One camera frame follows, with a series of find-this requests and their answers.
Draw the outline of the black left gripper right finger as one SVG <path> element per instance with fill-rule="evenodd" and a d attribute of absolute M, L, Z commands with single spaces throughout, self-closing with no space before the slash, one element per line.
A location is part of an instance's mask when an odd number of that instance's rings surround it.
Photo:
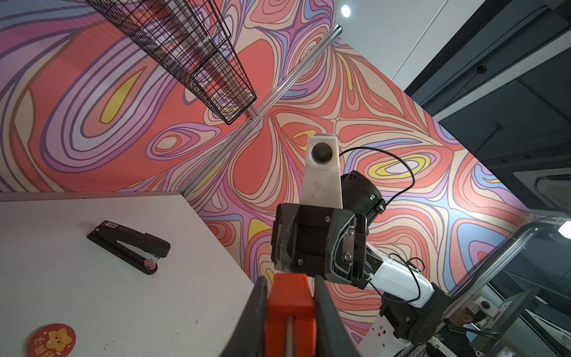
<path fill-rule="evenodd" d="M 315 318 L 317 324 L 316 356 L 354 356 L 359 353 L 340 318 L 322 276 L 317 276 L 315 286 Z"/>

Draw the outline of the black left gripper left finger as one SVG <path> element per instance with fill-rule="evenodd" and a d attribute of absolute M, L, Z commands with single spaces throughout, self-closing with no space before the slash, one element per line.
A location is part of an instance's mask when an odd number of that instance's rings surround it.
<path fill-rule="evenodd" d="M 222 357 L 265 355 L 265 325 L 269 299 L 268 280 L 260 277 L 248 298 Z"/>

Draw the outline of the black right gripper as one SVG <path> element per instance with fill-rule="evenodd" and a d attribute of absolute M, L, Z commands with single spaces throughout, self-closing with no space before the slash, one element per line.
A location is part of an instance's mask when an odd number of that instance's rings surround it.
<path fill-rule="evenodd" d="M 364 288 L 383 263 L 367 248 L 368 233 L 364 214 L 283 203 L 272 228 L 272 262 L 283 273 Z"/>

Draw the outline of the red small padlock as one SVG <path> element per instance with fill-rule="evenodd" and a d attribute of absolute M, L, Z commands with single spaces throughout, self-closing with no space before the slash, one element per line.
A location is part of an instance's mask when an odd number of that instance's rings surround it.
<path fill-rule="evenodd" d="M 274 277 L 264 333 L 266 356 L 316 355 L 316 303 L 306 275 Z"/>

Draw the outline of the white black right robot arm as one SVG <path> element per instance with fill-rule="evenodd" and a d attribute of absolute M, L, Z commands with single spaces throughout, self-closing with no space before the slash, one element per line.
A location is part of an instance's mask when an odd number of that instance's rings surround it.
<path fill-rule="evenodd" d="M 281 272 L 382 293 L 376 323 L 359 344 L 366 356 L 395 356 L 422 345 L 440 325 L 448 296 L 408 260 L 367 246 L 368 227 L 387 203 L 357 171 L 342 175 L 341 208 L 283 203 L 272 233 L 272 260 Z"/>

